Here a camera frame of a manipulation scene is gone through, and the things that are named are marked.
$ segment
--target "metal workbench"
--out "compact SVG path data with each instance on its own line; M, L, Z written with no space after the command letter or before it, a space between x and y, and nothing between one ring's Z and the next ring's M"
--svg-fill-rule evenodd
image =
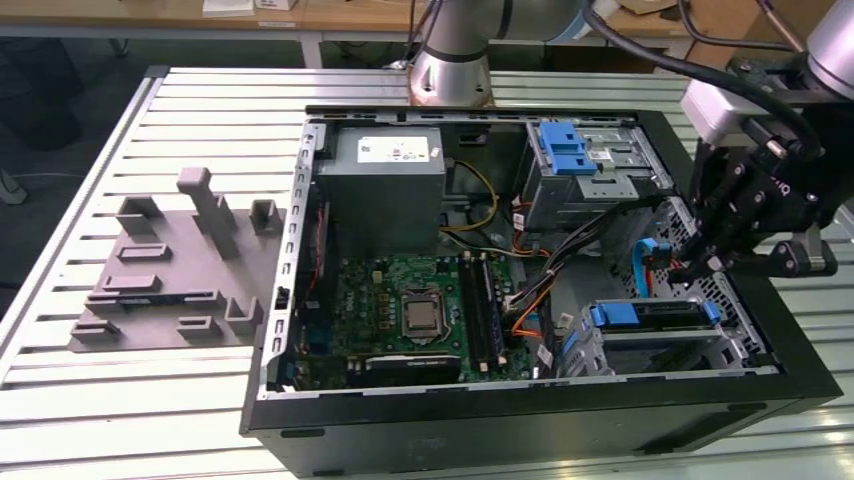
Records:
M238 435L250 347L74 354L70 329L119 233L113 215L125 195L153 194L161 208L190 208L175 174L205 166L234 208L248 208L256 197L288 205L306 104L405 104L405 82L404 75L377 71L198 68L143 80L0 323L0 480L292 478L260 443ZM693 149L679 105L684 79L496 73L493 84L500 106L663 110ZM854 245L845 214L825 233L840 274L779 282L845 397L688 456L401 478L852 478Z

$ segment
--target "blue plastic bracket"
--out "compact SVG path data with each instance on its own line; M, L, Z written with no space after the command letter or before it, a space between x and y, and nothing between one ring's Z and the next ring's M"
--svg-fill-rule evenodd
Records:
M541 144L552 160L556 175L594 175L600 167L588 158L588 142L573 123L540 124Z

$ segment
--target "green circuit board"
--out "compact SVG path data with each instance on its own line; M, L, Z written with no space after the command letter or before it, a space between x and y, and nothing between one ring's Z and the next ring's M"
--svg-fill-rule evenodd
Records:
M508 260L489 261L500 298L513 293ZM508 348L508 365L481 372L469 361L469 341L456 257L390 256L345 259L340 270L333 333L336 356L441 354L462 358L461 382L530 378L530 354L521 342ZM408 336L404 308L413 295L441 299L445 324L436 338Z

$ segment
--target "wooden table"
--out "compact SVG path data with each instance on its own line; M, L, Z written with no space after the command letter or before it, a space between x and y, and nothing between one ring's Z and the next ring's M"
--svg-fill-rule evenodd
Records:
M418 0L420 14L428 0ZM301 0L290 11L205 18L203 0L0 0L0 36L297 40L308 68L324 68L324 41L406 40L410 0ZM609 22L669 55L685 58L693 41L681 22L618 11ZM504 40L497 43L536 43ZM566 45L605 46L589 35Z

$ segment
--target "metal frame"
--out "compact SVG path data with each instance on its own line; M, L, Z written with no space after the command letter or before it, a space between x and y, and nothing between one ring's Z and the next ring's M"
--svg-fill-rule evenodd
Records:
M508 114L508 111L496 109L481 109L484 116L493 114ZM386 107L381 115L392 116L396 113L413 115L418 112L438 113L445 112L441 108L416 107ZM570 115L573 117L634 117L637 125L644 130L648 141L656 152L656 157L664 163L677 188L688 191L691 176L687 172L692 169L692 159L688 156L679 137L668 125L664 115L659 112L632 112L632 111L557 111L549 109L526 109L525 113L537 114L542 117ZM334 114L333 118L341 118L346 113L376 113L376 109L350 109L349 107L318 107L310 110L313 116L324 113ZM362 116L350 116L346 120L329 120L333 122L348 122L349 125L364 123L374 125L377 120L362 119ZM282 335L288 335L288 320L284 330L270 330L268 326L268 336L264 344L266 347L258 351L254 360L254 367L250 374L250 387L248 398L258 394L258 398L248 402L244 417L245 431L264 431L266 429L309 428L325 427L332 429L356 424L394 424L398 422L417 422L430 412L430 417L437 420L464 420L470 418L509 417L520 414L542 413L570 413L585 411L586 409L612 409L613 412L626 408L652 408L667 405L691 405L695 403L732 403L740 402L768 402L784 401L787 405L779 404L777 408L791 411L809 409L820 405L827 399L841 394L833 377L825 368L819 355L816 354L804 333L800 333L797 322L787 306L775 293L772 283L768 279L748 278L739 275L731 276L737 284L739 297L743 306L751 309L755 324L760 325L765 334L771 348L775 349L784 366L783 375L768 375L751 377L749 380L737 378L721 378L715 382L703 380L684 382L649 382L636 384L586 384L572 389L568 394L564 388L528 389L524 392L510 390L481 390L470 388L468 392L461 392L457 388L433 389L429 395L402 396L408 393L384 392L380 395L365 395L361 397L337 397L316 401L313 398L282 398L282 394L266 393L265 383L270 378L268 373L268 362L277 356L277 349L272 348L277 340L284 347ZM564 386L562 379L556 380L554 386ZM408 408L396 408L401 402L408 402ZM513 403L512 412L506 410L509 403ZM760 418L777 415L775 409L764 412L760 417L755 417L753 422ZM693 444L708 443L709 432Z
M146 90L154 83L145 80ZM695 149L697 133L679 105L687 86L680 77L494 72L493 84L501 107L664 111L683 145L689 152ZM106 259L113 247L119 225L110 214L123 195L154 193L165 208L181 208L166 185L175 183L173 174L182 166L206 165L221 174L214 188L227 192L233 207L249 205L258 189L278 192L277 203L288 206L290 195L280 185L293 171L305 106L406 105L406 78L365 70L174 68L163 85L145 116L146 92L134 97L102 155L109 165L99 159L85 184L95 193L79 196L86 205L74 206L63 219L15 302L18 313L0 322L7 337L0 360L5 480L290 478L260 443L237 433L250 347L82 356L66 350L69 332L81 299L98 280L101 265L93 262ZM265 85L276 88L260 90ZM139 127L130 129L130 118L139 116ZM232 156L223 156L225 149ZM209 156L189 156L194 151ZM669 153L660 154L667 158ZM755 425L691 456L505 465L421 472L418 477L617 479L632 470L641 480L673 476L716 480L741 478L745 472L768 478L851 478L854 244L841 225L829 227L824 236L845 262L837 276L775 283L849 395L821 410ZM771 239L764 248L776 241ZM65 291L54 292L55 286ZM27 316L26 322L13 324L19 315Z
M289 27L293 22L272 22L277 26L258 30L214 28L146 28L146 27L81 27L70 25L0 25L0 36L53 38L165 39L165 40L290 40L301 43L306 68L324 68L321 43L324 42L396 42L405 43L406 32L356 32L300 30ZM663 48L672 57L684 59L695 44L691 37L636 37L642 45ZM548 42L497 40L494 44L545 45ZM562 46L605 47L605 39L586 36L565 42Z

